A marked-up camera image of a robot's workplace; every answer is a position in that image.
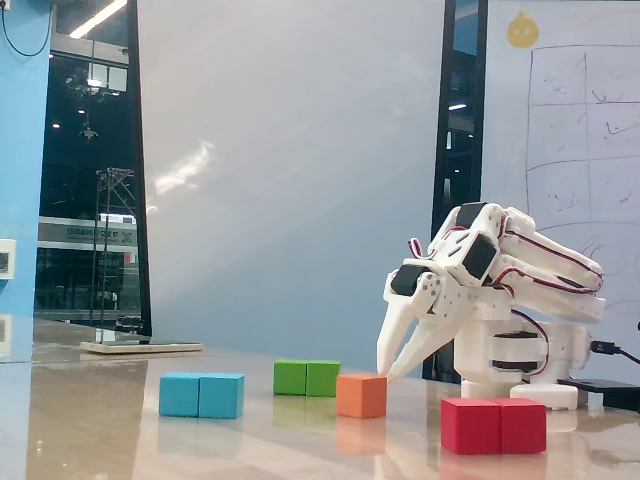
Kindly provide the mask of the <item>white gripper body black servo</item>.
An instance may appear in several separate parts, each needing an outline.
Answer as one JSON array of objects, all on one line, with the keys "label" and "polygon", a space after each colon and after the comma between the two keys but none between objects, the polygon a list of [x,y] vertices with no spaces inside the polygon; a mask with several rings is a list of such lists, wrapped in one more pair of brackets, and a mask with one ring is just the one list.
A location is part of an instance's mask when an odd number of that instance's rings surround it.
[{"label": "white gripper body black servo", "polygon": [[406,258],[386,280],[385,321],[453,318],[467,293],[468,288],[443,266],[431,260]]}]

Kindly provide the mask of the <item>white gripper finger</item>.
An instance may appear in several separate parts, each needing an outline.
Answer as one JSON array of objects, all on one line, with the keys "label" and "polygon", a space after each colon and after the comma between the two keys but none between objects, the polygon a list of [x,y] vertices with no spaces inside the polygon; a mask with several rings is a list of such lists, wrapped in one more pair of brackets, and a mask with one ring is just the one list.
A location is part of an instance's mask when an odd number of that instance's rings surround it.
[{"label": "white gripper finger", "polygon": [[392,363],[388,378],[402,378],[417,368],[427,357],[451,341],[458,332],[458,321],[453,317],[421,317],[413,334]]},{"label": "white gripper finger", "polygon": [[409,344],[401,352],[398,349],[416,317],[416,309],[408,299],[392,298],[388,302],[377,340],[378,374],[401,374],[401,370],[407,365]]}]

